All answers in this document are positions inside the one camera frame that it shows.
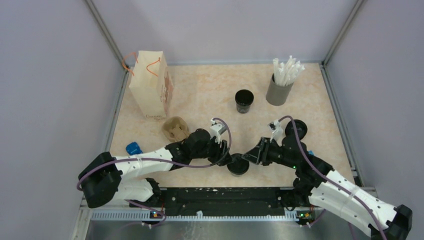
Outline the black cup lid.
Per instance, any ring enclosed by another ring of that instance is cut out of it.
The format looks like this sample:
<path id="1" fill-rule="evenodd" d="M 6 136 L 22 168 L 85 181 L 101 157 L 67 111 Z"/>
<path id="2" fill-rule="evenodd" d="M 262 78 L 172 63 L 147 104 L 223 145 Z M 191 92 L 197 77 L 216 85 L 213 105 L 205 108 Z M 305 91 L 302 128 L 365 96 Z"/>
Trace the black cup lid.
<path id="1" fill-rule="evenodd" d="M 228 170 L 243 171 L 249 170 L 249 162 L 242 159 L 241 153 L 234 153 L 231 155 L 231 162 L 226 165 Z"/>

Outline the single black coffee cup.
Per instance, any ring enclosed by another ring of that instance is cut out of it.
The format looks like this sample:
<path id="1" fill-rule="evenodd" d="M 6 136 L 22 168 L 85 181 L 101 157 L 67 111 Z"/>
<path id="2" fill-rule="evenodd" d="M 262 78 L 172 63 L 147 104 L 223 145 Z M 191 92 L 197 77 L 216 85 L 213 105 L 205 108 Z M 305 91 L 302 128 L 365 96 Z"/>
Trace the single black coffee cup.
<path id="1" fill-rule="evenodd" d="M 247 173 L 247 171 L 248 171 L 247 169 L 244 169 L 244 170 L 231 170 L 231 169 L 229 169 L 230 174 L 232 176 L 235 176 L 235 177 L 240 177 L 240 176 L 244 175 L 245 173 Z"/>

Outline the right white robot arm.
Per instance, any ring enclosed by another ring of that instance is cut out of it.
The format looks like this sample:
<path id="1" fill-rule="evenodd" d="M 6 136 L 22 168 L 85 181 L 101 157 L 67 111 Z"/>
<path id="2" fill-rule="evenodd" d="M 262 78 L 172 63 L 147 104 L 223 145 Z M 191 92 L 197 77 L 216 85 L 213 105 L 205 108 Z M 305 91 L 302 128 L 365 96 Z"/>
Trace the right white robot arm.
<path id="1" fill-rule="evenodd" d="M 332 165 L 310 154 L 295 136 L 278 144 L 262 137 L 244 153 L 243 160 L 256 165 L 272 163 L 295 169 L 296 179 L 288 206 L 323 208 L 354 225 L 372 240 L 405 240 L 412 229 L 413 212 L 401 204 L 394 206 L 361 189 L 343 177 Z"/>

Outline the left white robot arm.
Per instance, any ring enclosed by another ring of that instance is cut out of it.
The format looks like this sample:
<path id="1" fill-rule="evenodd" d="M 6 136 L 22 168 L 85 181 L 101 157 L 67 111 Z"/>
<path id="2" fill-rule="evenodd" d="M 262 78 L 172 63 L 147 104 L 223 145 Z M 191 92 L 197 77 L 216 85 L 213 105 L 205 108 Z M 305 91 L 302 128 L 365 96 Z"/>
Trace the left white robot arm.
<path id="1" fill-rule="evenodd" d="M 136 200 L 154 207 L 160 202 L 158 184 L 152 179 L 130 180 L 150 173 L 195 168 L 195 159 L 207 159 L 208 167 L 225 165 L 232 141 L 220 140 L 202 128 L 187 138 L 151 152 L 129 156 L 100 153 L 79 175 L 76 188 L 83 192 L 89 208 L 102 207 L 112 200 Z"/>

